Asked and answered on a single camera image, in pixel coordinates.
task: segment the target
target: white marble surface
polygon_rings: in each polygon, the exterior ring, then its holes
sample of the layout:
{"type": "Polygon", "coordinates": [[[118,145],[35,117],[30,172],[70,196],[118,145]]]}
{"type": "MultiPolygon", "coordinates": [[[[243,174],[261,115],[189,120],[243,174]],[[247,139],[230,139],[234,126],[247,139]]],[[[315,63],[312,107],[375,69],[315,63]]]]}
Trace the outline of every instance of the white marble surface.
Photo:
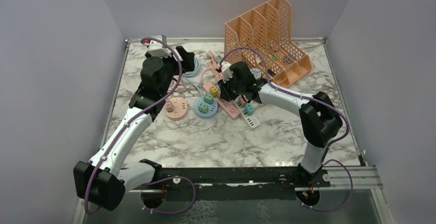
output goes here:
{"type": "MultiPolygon", "coordinates": [[[[315,94],[324,91],[334,105],[342,110],[342,104],[321,42],[296,42],[311,59],[311,73],[290,89],[315,94]]],[[[187,51],[194,51],[201,60],[201,72],[209,62],[208,51],[224,54],[224,43],[182,43],[187,51]]],[[[108,137],[119,125],[128,108],[132,94],[141,78],[142,62],[146,48],[140,43],[130,45],[123,76],[116,99],[108,137]]],[[[213,75],[207,73],[207,79],[213,75]]],[[[200,85],[200,74],[191,79],[200,85]]],[[[219,110],[212,119],[199,118],[193,104],[198,91],[182,81],[187,91],[174,96],[184,97],[189,113],[180,121],[171,121],[162,111],[155,122],[141,135],[127,156],[124,165],[130,167],[147,158],[165,167],[231,167],[231,166],[292,166],[302,159],[306,140],[299,118],[271,105],[256,105],[255,115],[260,127],[251,131],[242,118],[230,119],[219,110]]],[[[359,165],[352,137],[332,145],[326,159],[337,159],[345,165],[359,165]]]]}

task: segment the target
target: orange plastic organizer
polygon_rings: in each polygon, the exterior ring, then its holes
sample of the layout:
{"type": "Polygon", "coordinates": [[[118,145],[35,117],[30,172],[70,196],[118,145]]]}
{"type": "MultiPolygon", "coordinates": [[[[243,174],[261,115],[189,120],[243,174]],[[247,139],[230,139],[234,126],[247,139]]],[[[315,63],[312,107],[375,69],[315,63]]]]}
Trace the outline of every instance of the orange plastic organizer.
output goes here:
{"type": "MultiPolygon", "coordinates": [[[[240,46],[258,51],[266,60],[271,79],[289,87],[312,70],[309,56],[290,39],[290,3],[270,0],[226,23],[225,53],[240,46]]],[[[238,50],[229,55],[230,63],[244,61],[265,78],[265,67],[257,55],[238,50]]]]}

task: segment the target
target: light blue cord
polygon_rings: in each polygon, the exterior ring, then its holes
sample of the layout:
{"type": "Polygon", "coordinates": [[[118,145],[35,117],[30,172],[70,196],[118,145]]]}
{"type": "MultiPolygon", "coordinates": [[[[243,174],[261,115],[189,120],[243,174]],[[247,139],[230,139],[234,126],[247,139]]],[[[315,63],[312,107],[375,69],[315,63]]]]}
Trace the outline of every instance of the light blue cord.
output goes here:
{"type": "Polygon", "coordinates": [[[203,93],[202,90],[195,83],[193,83],[191,80],[188,79],[197,76],[198,73],[200,72],[200,60],[198,59],[197,56],[194,57],[194,65],[195,65],[194,70],[183,73],[183,77],[190,84],[192,84],[198,90],[198,93],[201,95],[203,93]]]}

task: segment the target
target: wall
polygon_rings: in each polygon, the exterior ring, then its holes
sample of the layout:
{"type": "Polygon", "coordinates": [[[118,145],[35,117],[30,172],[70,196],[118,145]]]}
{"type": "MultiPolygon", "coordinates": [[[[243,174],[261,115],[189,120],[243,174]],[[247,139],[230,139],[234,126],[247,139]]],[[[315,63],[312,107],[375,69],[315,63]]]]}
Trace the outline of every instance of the wall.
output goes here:
{"type": "MultiPolygon", "coordinates": [[[[126,38],[224,37],[224,23],[267,0],[105,0],[126,38]]],[[[329,36],[348,0],[288,0],[292,36],[329,36]]]]}
{"type": "Polygon", "coordinates": [[[436,0],[350,0],[328,39],[359,146],[395,223],[436,214],[436,0]]]}
{"type": "Polygon", "coordinates": [[[0,0],[0,222],[70,223],[124,40],[103,0],[0,0]]]}

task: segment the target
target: pink power strip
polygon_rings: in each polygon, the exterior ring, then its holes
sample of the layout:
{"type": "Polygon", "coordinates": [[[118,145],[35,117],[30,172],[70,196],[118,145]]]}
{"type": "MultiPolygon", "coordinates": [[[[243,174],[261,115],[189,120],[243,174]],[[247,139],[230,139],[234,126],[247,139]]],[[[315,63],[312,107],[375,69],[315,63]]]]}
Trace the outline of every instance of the pink power strip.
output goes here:
{"type": "MultiPolygon", "coordinates": [[[[206,82],[205,84],[203,84],[203,89],[209,93],[209,88],[212,86],[213,84],[210,82],[206,82]]],[[[233,103],[227,102],[225,100],[221,100],[218,97],[215,97],[216,102],[218,103],[218,105],[224,109],[224,111],[228,114],[228,116],[230,116],[232,119],[236,119],[240,112],[239,110],[233,105],[233,103]]]]}

